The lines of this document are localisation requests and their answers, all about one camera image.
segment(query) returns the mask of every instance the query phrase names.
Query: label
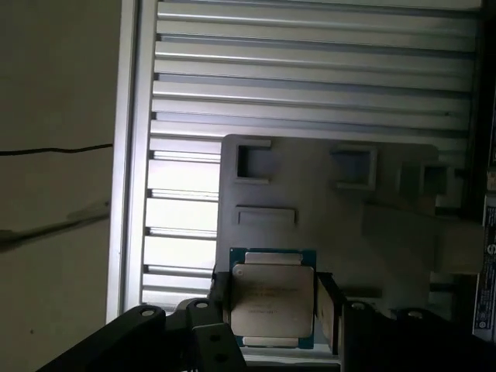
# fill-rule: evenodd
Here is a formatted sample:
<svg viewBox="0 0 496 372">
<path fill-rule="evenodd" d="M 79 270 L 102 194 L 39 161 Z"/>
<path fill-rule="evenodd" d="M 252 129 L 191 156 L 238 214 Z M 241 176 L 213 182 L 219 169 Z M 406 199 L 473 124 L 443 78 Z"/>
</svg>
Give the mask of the label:
<svg viewBox="0 0 496 372">
<path fill-rule="evenodd" d="M 491 144 L 489 153 L 489 167 L 496 167 L 496 111 L 493 113 L 493 122 L 491 130 Z"/>
<path fill-rule="evenodd" d="M 496 207 L 487 207 L 484 262 L 477 286 L 474 329 L 493 329 L 494 301 L 496 301 Z"/>
<path fill-rule="evenodd" d="M 487 190 L 496 191 L 496 171 L 494 170 L 487 173 Z"/>
</svg>

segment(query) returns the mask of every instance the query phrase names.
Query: black mounting arm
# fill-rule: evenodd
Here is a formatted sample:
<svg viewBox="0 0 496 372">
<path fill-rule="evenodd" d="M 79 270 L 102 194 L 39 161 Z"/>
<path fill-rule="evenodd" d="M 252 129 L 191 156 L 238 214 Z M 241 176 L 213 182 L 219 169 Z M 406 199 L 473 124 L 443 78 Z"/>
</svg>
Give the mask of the black mounting arm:
<svg viewBox="0 0 496 372">
<path fill-rule="evenodd" d="M 208 298 L 191 299 L 167 317 L 157 306 L 137 306 L 41 371 L 496 371 L 494 345 L 424 309 L 402 309 L 391 319 L 367 303 L 348 301 L 327 273 L 316 275 L 323 291 L 318 291 L 315 314 L 329 330 L 329 347 L 341 365 L 247 366 L 222 320 L 229 308 L 230 278 L 230 273 L 217 273 Z"/>
</svg>

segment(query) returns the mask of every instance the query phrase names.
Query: wire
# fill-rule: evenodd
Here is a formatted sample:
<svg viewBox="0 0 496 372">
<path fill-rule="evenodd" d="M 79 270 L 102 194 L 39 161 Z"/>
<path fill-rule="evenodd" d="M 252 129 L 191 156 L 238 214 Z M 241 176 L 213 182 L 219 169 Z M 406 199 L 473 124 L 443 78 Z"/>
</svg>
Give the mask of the wire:
<svg viewBox="0 0 496 372">
<path fill-rule="evenodd" d="M 61 149 L 58 147 L 43 147 L 40 149 L 0 151 L 0 157 L 15 157 L 18 155 L 30 155 L 33 153 L 85 153 L 87 151 L 107 149 L 112 146 L 113 145 L 111 143 L 105 143 L 103 145 L 81 147 L 79 149 Z"/>
</svg>

